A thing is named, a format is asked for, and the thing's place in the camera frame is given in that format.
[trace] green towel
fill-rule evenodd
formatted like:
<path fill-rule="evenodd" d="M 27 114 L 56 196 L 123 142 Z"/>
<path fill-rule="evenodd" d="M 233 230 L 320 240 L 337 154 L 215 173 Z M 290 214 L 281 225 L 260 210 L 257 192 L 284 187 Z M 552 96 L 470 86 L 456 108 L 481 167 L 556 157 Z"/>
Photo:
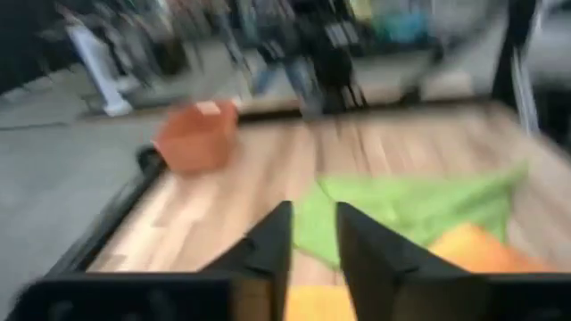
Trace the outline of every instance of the green towel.
<path fill-rule="evenodd" d="M 471 222 L 505 242 L 511 190 L 526 167 L 474 178 L 322 177 L 294 203 L 294 245 L 339 268 L 335 202 L 348 202 L 412 242 L 427 247 Z"/>

